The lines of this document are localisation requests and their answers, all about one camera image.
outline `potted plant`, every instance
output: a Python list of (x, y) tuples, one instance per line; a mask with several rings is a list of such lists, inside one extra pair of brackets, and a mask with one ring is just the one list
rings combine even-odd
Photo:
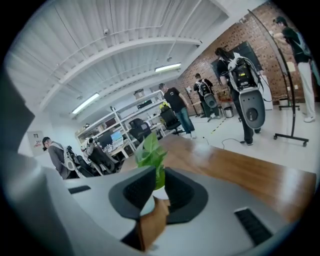
[[(166, 154), (167, 152), (159, 145), (157, 136), (153, 132), (137, 147), (134, 154), (137, 167), (155, 167), (155, 188), (150, 199), (145, 204), (146, 207), (149, 205), (147, 207), (149, 210), (146, 210), (147, 213), (151, 212), (154, 208), (153, 196), (162, 200), (169, 199), (165, 191), (165, 170), (163, 165)], [(145, 213), (146, 207), (141, 211), (141, 215), (147, 214)]]

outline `trash can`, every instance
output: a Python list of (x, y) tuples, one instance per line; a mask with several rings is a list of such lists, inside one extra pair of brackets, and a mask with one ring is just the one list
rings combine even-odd
[(228, 106), (224, 109), (225, 111), (225, 117), (226, 118), (232, 118), (234, 116), (234, 112), (232, 111), (232, 107)]

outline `gray hoodie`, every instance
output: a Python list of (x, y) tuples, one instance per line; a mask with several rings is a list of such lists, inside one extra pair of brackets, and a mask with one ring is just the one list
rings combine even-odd
[[(52, 143), (56, 143), (63, 149), (60, 143), (57, 143), (55, 141), (52, 141)], [(59, 172), (61, 177), (65, 180), (69, 176), (71, 171), (63, 165), (65, 163), (64, 151), (52, 145), (52, 146), (49, 146), (48, 152), (56, 170)]]

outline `white pants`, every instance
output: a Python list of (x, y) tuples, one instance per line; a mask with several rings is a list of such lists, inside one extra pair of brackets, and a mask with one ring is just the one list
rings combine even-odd
[(315, 117), (315, 95), (312, 88), (310, 64), (308, 62), (300, 62), (298, 64), (298, 69), (302, 80), (302, 87), (306, 105), (306, 115), (308, 117)]

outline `wooden tabletop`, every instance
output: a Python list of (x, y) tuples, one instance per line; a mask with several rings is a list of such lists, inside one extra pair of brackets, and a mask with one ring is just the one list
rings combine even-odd
[[(297, 220), (310, 202), (316, 174), (285, 167), (197, 140), (170, 134), (159, 141), (168, 151), (164, 166), (207, 175), (242, 186), (290, 222)], [(135, 158), (123, 163), (121, 172), (136, 167)]]

